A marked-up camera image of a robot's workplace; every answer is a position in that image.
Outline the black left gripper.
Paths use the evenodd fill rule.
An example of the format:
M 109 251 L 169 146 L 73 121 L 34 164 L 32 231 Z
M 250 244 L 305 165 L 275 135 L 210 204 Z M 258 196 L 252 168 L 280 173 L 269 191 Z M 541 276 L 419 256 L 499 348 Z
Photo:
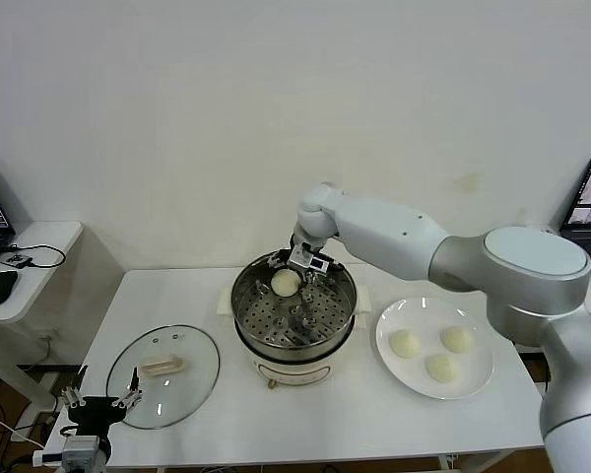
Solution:
M 77 436 L 96 436 L 106 438 L 109 428 L 121 423 L 127 409 L 132 409 L 141 399 L 138 369 L 134 368 L 127 391 L 120 397 L 86 396 L 81 393 L 81 386 L 88 369 L 87 365 L 79 371 L 61 391 L 61 397 L 68 406 L 68 419 L 77 426 Z

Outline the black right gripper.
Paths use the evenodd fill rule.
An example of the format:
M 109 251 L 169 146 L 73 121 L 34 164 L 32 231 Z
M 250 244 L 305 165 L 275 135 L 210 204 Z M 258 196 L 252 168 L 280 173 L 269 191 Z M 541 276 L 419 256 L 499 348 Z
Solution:
M 281 269 L 289 266 L 291 269 L 304 272 L 305 286 L 316 286 L 323 283 L 323 273 L 339 271 L 343 264 L 333 257 L 312 246 L 301 236 L 293 234 L 290 241 L 291 249 L 279 249 L 272 252 L 267 259 L 270 268 Z

